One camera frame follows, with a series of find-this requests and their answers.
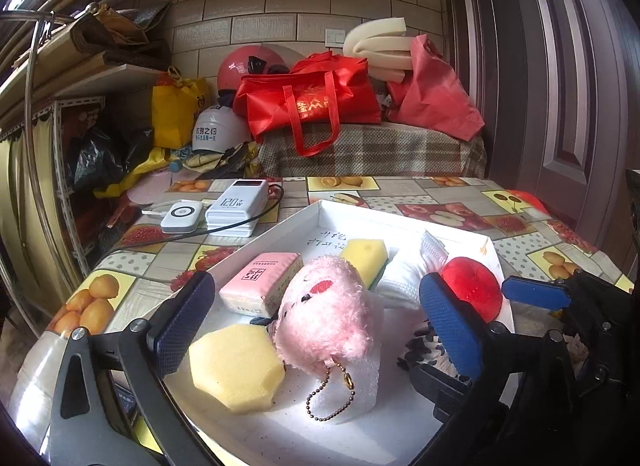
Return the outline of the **red tote bag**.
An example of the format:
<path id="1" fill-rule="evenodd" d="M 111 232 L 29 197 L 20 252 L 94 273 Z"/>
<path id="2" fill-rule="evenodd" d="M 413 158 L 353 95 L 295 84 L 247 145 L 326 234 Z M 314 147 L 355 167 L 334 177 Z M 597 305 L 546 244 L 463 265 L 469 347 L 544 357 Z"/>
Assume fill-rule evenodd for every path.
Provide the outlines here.
<path id="1" fill-rule="evenodd" d="M 242 78 L 233 111 L 244 118 L 258 142 L 273 130 L 289 129 L 299 156 L 312 157 L 337 140 L 344 123 L 378 125 L 382 111 L 364 58 L 330 51 L 300 60 L 287 74 Z M 329 137 L 306 145 L 303 126 L 326 123 Z"/>

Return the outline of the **white foam block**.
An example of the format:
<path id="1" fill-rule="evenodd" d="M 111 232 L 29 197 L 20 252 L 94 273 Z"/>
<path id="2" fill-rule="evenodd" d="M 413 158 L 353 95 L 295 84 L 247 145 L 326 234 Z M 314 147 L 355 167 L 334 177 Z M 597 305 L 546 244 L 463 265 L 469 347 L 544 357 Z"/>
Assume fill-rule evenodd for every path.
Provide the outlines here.
<path id="1" fill-rule="evenodd" d="M 368 353 L 359 360 L 338 361 L 345 371 L 331 368 L 326 386 L 314 394 L 308 403 L 316 423 L 341 425 L 370 412 L 378 400 L 381 373 L 381 353 L 384 325 L 382 300 L 367 293 L 370 308 Z"/>

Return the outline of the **small yellow sponge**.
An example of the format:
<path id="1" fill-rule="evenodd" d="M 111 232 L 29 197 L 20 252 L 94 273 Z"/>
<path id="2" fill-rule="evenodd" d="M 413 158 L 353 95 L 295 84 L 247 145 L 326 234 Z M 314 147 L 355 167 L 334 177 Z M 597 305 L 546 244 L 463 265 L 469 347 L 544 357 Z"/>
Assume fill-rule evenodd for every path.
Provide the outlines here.
<path id="1" fill-rule="evenodd" d="M 340 257 L 357 270 L 363 285 L 370 288 L 386 266 L 388 252 L 379 239 L 352 239 Z"/>

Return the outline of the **red plastic bag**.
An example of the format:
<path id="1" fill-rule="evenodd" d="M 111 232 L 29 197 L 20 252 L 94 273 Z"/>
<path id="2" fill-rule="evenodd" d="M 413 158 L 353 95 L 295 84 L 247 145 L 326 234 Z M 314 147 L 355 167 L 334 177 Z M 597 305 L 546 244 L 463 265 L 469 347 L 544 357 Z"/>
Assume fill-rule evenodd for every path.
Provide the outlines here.
<path id="1" fill-rule="evenodd" d="M 388 82 L 387 120 L 434 130 L 469 142 L 485 126 L 456 72 L 426 34 L 411 39 L 412 70 L 401 83 Z"/>

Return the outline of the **plaid covered bench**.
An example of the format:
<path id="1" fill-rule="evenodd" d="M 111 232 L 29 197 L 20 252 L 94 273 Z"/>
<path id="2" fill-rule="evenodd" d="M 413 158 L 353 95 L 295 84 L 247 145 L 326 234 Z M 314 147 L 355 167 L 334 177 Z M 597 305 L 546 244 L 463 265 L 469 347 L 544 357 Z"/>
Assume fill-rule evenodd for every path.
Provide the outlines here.
<path id="1" fill-rule="evenodd" d="M 487 155 L 479 135 L 463 142 L 442 132 L 384 121 L 379 125 L 344 125 L 334 144 L 312 157 L 297 154 L 290 131 L 271 131 L 259 145 L 257 163 L 262 174 L 273 178 L 483 178 Z"/>

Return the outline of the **black plastic bag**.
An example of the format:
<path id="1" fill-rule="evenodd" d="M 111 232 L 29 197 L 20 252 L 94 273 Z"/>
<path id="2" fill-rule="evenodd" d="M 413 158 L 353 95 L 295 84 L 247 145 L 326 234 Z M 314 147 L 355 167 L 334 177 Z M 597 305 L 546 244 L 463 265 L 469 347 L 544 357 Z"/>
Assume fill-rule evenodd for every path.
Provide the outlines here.
<path id="1" fill-rule="evenodd" d="M 66 175 L 75 192 L 106 189 L 148 158 L 153 129 L 130 132 L 91 127 L 82 139 L 73 137 L 67 151 Z"/>

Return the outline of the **cream foam roll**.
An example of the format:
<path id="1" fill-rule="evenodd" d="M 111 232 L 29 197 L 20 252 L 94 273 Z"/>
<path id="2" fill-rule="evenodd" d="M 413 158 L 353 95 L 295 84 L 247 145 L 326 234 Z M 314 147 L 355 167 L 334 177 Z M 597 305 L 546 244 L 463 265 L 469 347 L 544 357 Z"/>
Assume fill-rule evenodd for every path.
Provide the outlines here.
<path id="1" fill-rule="evenodd" d="M 346 34 L 343 54 L 365 59 L 371 78 L 401 83 L 412 70 L 410 36 L 405 19 L 391 17 L 363 22 Z"/>

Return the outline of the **white power bank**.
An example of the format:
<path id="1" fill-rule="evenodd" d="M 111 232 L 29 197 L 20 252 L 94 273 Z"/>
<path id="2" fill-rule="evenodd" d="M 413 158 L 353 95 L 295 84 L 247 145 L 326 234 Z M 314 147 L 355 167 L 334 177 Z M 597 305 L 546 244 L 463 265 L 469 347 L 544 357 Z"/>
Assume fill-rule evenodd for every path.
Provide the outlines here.
<path id="1" fill-rule="evenodd" d="M 235 180 L 207 208 L 207 230 L 222 237 L 250 237 L 267 206 L 268 189 L 265 180 Z"/>

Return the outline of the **red plush apple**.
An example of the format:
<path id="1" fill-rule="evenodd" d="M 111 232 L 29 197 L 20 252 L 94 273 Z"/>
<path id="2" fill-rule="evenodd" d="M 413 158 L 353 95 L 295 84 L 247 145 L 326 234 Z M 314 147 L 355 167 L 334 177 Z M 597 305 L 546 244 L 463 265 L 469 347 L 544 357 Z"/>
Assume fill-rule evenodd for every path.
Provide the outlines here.
<path id="1" fill-rule="evenodd" d="M 452 292 L 474 310 L 486 323 L 495 321 L 502 306 L 500 285 L 480 262 L 467 257 L 457 257 L 447 262 L 439 275 Z"/>

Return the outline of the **metal storage shelf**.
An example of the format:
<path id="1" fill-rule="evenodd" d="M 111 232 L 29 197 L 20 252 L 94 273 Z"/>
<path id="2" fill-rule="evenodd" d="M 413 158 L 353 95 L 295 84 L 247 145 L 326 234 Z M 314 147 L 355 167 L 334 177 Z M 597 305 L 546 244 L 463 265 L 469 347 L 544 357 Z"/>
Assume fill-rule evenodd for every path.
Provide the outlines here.
<path id="1" fill-rule="evenodd" d="M 99 95 L 64 94 L 75 84 L 111 71 L 124 82 L 128 68 L 157 74 L 168 68 L 167 41 L 153 36 L 166 6 L 113 10 L 63 19 L 8 10 L 7 22 L 55 24 L 48 41 L 1 87 L 1 238 L 17 288 L 36 308 L 53 312 L 88 275 L 112 208 L 89 189 L 78 191 L 68 170 L 103 105 Z"/>

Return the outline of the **white safety helmet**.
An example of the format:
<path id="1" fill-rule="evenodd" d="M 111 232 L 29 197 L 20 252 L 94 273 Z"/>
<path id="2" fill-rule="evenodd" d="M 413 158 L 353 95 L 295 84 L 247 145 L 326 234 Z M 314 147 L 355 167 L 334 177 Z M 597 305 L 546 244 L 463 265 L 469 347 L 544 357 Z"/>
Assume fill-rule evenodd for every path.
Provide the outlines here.
<path id="1" fill-rule="evenodd" d="M 221 105 L 203 110 L 192 132 L 192 148 L 197 152 L 223 153 L 251 140 L 246 120 Z"/>

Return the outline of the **small white wireless charger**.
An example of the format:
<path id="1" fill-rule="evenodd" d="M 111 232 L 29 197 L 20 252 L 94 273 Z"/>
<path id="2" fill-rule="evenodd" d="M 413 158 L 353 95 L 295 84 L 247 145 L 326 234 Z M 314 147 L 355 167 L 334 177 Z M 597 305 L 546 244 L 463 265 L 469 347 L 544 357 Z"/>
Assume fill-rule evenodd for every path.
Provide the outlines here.
<path id="1" fill-rule="evenodd" d="M 180 200 L 173 204 L 160 221 L 164 234 L 186 235 L 196 231 L 204 205 L 201 201 Z"/>

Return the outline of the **black white spotted cloth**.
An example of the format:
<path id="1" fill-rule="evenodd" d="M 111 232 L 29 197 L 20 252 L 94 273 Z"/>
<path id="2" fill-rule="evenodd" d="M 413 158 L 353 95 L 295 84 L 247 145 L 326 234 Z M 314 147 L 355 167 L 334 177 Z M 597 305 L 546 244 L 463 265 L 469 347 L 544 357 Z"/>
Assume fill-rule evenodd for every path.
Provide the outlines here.
<path id="1" fill-rule="evenodd" d="M 433 366 L 436 370 L 449 375 L 456 374 L 442 342 L 428 321 L 414 327 L 410 339 L 397 358 L 398 368 L 406 372 L 421 364 Z"/>

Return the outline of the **white shallow box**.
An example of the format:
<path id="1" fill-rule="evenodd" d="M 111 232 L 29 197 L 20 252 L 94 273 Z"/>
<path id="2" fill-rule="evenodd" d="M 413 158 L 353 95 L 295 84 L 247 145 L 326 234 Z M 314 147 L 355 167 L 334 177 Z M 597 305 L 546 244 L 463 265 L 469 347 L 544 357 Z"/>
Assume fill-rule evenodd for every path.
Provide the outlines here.
<path id="1" fill-rule="evenodd" d="M 428 249 L 502 278 L 487 236 L 317 201 L 213 266 L 215 296 L 163 383 L 225 462 L 411 463 L 439 428 L 396 363 L 424 313 L 376 278 L 437 273 Z"/>

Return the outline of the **fruit pattern tablecloth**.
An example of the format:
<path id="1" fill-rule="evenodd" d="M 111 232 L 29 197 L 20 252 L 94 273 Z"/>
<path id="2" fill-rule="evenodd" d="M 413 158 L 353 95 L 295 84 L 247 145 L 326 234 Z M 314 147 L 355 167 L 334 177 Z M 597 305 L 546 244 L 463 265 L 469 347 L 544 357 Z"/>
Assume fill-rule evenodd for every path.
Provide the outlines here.
<path id="1" fill-rule="evenodd" d="M 160 242 L 160 214 L 180 199 L 211 201 L 228 180 L 184 184 L 160 197 L 124 236 L 118 249 L 97 266 L 112 275 L 119 290 L 111 304 L 110 330 L 152 313 L 198 265 L 220 267 L 221 257 L 239 250 L 242 239 L 195 236 Z M 283 247 L 310 259 L 339 253 L 349 238 L 382 238 L 389 252 L 401 229 L 427 222 L 439 237 L 460 231 L 457 251 L 483 261 L 500 276 L 549 276 L 548 253 L 617 287 L 631 289 L 628 277 L 600 250 L 591 250 L 549 209 L 538 209 L 493 181 L 445 177 L 290 178 L 281 184 L 280 206 L 255 229 L 266 239 L 273 227 Z M 181 365 L 166 382 L 203 438 L 228 465 L 405 465 L 438 429 L 433 406 L 410 385 L 397 363 L 420 317 L 406 309 L 384 314 L 381 377 L 375 407 L 344 415 L 334 424 L 312 422 L 304 412 L 303 390 L 310 379 L 286 376 L 273 410 L 234 415 L 198 391 Z"/>

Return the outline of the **red safety helmet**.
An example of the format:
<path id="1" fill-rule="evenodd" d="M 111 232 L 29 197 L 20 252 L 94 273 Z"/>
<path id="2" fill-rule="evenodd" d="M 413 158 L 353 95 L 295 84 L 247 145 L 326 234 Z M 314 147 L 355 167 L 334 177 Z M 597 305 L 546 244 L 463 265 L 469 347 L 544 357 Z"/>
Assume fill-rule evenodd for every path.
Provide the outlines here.
<path id="1" fill-rule="evenodd" d="M 235 92 L 244 77 L 287 74 L 288 65 L 280 54 L 264 44 L 236 48 L 220 63 L 217 74 L 219 92 Z"/>

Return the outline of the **pink plush toy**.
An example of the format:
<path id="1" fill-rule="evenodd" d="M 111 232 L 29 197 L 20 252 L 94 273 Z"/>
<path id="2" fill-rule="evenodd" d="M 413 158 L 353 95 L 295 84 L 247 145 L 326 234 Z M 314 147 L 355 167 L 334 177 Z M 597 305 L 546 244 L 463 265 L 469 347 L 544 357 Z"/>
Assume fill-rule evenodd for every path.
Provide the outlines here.
<path id="1" fill-rule="evenodd" d="M 308 375 L 326 365 L 359 360 L 372 342 L 366 286 L 339 256 L 306 263 L 282 297 L 272 332 L 280 358 Z"/>

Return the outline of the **pink tissue pack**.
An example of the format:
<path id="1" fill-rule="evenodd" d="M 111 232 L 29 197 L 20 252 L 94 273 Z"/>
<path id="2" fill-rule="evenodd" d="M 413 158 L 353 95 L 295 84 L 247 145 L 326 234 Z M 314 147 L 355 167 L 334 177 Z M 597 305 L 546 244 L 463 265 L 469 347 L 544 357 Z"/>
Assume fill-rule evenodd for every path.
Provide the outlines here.
<path id="1" fill-rule="evenodd" d="M 297 252 L 263 252 L 236 273 L 219 296 L 232 312 L 271 317 L 303 264 Z"/>

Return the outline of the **yellow shopping bag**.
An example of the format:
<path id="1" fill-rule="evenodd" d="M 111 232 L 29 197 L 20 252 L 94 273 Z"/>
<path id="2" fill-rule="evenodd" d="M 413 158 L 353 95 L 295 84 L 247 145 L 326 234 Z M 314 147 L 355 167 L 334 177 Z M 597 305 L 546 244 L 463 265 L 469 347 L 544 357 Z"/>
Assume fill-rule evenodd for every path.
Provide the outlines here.
<path id="1" fill-rule="evenodd" d="M 183 78 L 169 66 L 157 77 L 151 105 L 154 146 L 179 149 L 192 142 L 195 122 L 212 105 L 212 94 L 204 78 Z"/>

